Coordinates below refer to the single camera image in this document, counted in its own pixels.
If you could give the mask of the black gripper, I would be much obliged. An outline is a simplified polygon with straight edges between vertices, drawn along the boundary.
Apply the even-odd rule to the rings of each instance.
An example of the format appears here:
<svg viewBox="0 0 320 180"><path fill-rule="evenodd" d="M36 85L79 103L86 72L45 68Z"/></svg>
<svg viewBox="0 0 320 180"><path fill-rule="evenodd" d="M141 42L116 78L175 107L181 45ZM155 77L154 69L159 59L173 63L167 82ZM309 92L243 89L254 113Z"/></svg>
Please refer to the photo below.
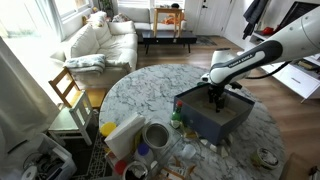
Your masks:
<svg viewBox="0 0 320 180"><path fill-rule="evenodd" d="M208 87L209 102L216 104L217 112L220 112L224 108L224 98L222 97L223 92L223 87L214 85L210 85Z"/></svg>

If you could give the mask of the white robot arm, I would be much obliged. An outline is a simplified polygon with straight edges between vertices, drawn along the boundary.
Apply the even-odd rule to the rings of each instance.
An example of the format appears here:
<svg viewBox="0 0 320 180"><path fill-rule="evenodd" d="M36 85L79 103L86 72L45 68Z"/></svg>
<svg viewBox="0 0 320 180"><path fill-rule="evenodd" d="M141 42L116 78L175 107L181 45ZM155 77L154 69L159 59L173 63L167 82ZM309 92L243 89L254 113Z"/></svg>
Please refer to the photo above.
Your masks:
<svg viewBox="0 0 320 180"><path fill-rule="evenodd" d="M266 64L292 61L320 52L320 7L299 17L280 31L241 55L230 48L213 53L211 67L202 76L209 83L209 102L216 111L224 108L224 87L246 78L249 72Z"/></svg>

